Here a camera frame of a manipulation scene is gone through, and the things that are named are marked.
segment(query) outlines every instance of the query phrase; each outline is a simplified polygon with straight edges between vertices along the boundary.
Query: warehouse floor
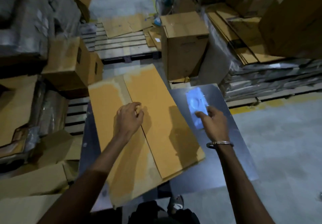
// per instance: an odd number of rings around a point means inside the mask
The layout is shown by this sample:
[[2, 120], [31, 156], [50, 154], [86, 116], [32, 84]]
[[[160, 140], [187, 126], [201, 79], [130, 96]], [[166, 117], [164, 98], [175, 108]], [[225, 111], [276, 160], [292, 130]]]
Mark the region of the warehouse floor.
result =
[[[91, 18], [154, 13], [155, 0], [92, 0]], [[162, 63], [153, 60], [106, 65], [103, 78], [154, 63], [163, 79]], [[253, 185], [276, 223], [321, 223], [322, 94], [231, 110], [254, 159], [260, 179]], [[200, 223], [235, 223], [226, 187], [183, 196], [185, 207]], [[168, 199], [158, 200], [166, 209]], [[123, 208], [123, 223], [136, 206]]]

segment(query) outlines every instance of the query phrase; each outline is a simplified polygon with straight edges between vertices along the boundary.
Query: metal bangle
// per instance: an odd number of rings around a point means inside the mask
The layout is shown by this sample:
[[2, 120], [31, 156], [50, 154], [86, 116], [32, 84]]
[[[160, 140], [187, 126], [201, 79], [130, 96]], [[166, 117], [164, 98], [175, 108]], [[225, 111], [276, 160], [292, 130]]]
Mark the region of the metal bangle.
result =
[[209, 142], [206, 144], [207, 148], [209, 149], [216, 149], [216, 146], [218, 146], [218, 144], [227, 144], [230, 146], [234, 146], [234, 144], [232, 142], [228, 142], [228, 141], [216, 141], [216, 142]]

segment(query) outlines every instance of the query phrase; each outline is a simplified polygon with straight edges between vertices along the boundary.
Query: metal table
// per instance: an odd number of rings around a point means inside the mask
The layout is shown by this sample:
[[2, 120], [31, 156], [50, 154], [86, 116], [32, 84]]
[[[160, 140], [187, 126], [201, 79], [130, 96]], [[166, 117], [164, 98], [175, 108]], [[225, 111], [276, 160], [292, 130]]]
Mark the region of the metal table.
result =
[[[229, 137], [234, 143], [235, 153], [243, 166], [248, 178], [252, 180], [258, 179], [258, 174], [253, 162], [253, 159], [248, 151], [248, 148], [237, 128], [237, 125], [227, 107], [225, 100], [219, 88], [213, 84], [201, 85], [203, 92], [209, 105], [215, 106], [221, 110], [227, 117], [229, 127]], [[219, 157], [215, 150], [208, 149], [206, 144], [210, 142], [206, 133], [203, 130], [197, 130], [193, 125], [190, 111], [187, 104], [185, 93], [196, 87], [179, 88], [169, 90], [180, 112], [187, 121], [187, 124], [195, 134], [198, 143], [206, 154], [205, 160], [198, 165], [187, 169], [179, 176], [171, 179], [167, 183], [152, 189], [142, 196], [132, 200], [128, 204], [139, 204], [141, 202], [151, 201], [158, 198], [166, 197], [164, 193], [171, 193], [173, 195], [202, 191], [205, 189], [218, 188], [226, 185], [223, 176], [223, 170], [219, 161]], [[82, 174], [87, 167], [89, 167], [100, 154], [99, 140], [97, 136], [94, 116], [91, 105], [89, 104], [87, 110], [87, 119], [85, 122], [83, 147], [79, 162], [79, 173]], [[110, 198], [108, 196], [108, 186], [105, 184], [102, 189], [92, 211], [99, 211], [109, 209], [112, 207]]]

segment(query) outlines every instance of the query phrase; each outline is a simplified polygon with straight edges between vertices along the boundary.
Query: human hand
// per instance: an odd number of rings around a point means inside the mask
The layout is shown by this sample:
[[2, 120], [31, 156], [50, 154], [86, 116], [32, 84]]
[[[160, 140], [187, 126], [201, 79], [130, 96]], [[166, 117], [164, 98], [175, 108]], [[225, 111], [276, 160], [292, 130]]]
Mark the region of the human hand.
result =
[[213, 106], [208, 106], [207, 111], [209, 116], [201, 111], [195, 114], [201, 119], [208, 138], [212, 142], [229, 141], [226, 116]]
[[141, 105], [139, 102], [123, 105], [116, 113], [117, 135], [125, 136], [126, 141], [131, 139], [143, 122], [143, 110], [140, 110], [138, 114], [136, 113], [136, 108], [139, 105]]

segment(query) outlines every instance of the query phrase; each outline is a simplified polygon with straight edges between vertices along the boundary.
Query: forearm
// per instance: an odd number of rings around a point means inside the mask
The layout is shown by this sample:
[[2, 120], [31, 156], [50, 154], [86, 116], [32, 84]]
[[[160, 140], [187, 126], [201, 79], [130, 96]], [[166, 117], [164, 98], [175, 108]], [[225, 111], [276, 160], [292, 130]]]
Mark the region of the forearm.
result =
[[219, 145], [217, 149], [223, 167], [236, 223], [274, 223], [249, 181], [233, 148]]
[[127, 138], [115, 136], [97, 160], [50, 207], [38, 223], [79, 223], [90, 213]]

